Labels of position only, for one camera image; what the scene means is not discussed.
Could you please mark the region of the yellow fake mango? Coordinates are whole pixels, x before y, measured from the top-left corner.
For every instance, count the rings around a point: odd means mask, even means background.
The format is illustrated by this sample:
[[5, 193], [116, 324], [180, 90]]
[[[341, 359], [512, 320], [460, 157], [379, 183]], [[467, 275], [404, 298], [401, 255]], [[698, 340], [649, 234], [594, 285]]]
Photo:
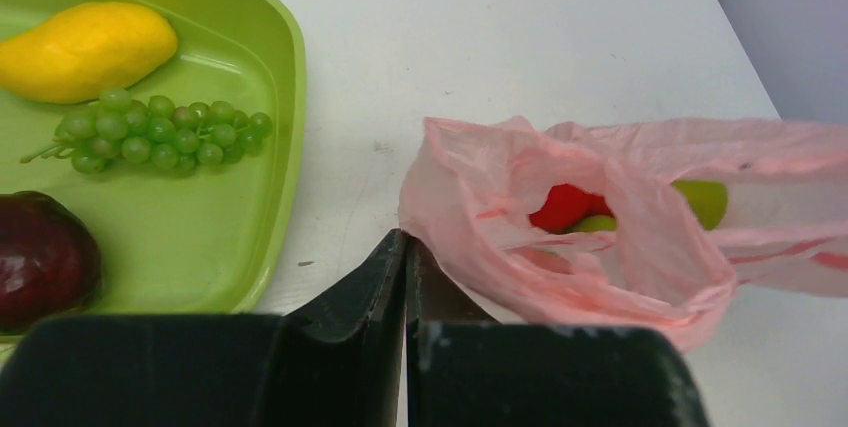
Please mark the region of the yellow fake mango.
[[178, 36], [153, 9], [86, 2], [1, 42], [1, 87], [44, 103], [75, 104], [127, 88], [173, 57]]

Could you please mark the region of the dark red fake apple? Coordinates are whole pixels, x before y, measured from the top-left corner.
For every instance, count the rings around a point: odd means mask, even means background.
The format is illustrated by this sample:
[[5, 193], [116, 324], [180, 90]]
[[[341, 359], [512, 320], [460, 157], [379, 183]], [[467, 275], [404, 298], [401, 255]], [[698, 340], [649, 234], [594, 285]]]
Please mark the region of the dark red fake apple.
[[91, 302], [103, 282], [99, 245], [87, 226], [37, 191], [1, 196], [1, 332]]

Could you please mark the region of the pink plastic bag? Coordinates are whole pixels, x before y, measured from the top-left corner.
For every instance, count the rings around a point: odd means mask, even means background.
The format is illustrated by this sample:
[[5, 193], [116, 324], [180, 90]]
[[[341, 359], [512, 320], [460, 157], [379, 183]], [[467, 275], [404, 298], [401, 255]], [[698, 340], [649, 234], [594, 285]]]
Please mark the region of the pink plastic bag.
[[[703, 229], [675, 180], [724, 184]], [[552, 234], [528, 215], [570, 184], [615, 231]], [[453, 280], [529, 322], [638, 325], [703, 344], [741, 285], [847, 293], [847, 129], [672, 119], [538, 131], [522, 117], [428, 118], [398, 220]]]

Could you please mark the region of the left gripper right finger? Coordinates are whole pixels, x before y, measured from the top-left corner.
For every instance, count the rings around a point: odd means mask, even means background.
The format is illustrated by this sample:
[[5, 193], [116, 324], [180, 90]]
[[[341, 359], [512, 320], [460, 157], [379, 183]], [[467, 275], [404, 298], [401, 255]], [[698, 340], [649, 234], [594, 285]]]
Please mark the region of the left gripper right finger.
[[705, 426], [696, 383], [660, 333], [505, 324], [406, 251], [407, 419], [412, 426]]

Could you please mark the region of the green fake grapes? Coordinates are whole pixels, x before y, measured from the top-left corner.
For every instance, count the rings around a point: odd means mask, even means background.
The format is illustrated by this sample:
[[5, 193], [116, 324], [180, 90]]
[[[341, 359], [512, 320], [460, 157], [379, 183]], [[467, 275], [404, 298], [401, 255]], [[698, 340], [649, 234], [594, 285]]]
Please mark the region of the green fake grapes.
[[107, 89], [64, 115], [50, 142], [20, 162], [68, 160], [82, 174], [115, 164], [192, 172], [259, 154], [273, 130], [268, 114], [248, 114], [225, 100], [178, 105], [153, 95], [144, 102], [125, 89]]

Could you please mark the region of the green fake lime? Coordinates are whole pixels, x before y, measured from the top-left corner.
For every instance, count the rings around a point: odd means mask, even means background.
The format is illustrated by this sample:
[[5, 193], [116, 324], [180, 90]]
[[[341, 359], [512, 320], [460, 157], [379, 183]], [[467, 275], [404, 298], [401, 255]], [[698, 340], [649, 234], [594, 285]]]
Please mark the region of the green fake lime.
[[[721, 223], [729, 201], [728, 189], [724, 184], [701, 180], [675, 180], [671, 185], [686, 199], [703, 229], [712, 230]], [[586, 215], [565, 232], [615, 231], [617, 220], [604, 198], [595, 194], [591, 194], [589, 198]]]

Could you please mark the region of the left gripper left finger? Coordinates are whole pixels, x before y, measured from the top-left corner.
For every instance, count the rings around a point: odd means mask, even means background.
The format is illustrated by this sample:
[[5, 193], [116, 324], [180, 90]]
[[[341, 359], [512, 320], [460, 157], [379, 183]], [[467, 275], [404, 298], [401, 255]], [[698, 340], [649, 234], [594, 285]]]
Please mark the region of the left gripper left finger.
[[392, 426], [406, 235], [286, 315], [74, 315], [1, 371], [5, 426]]

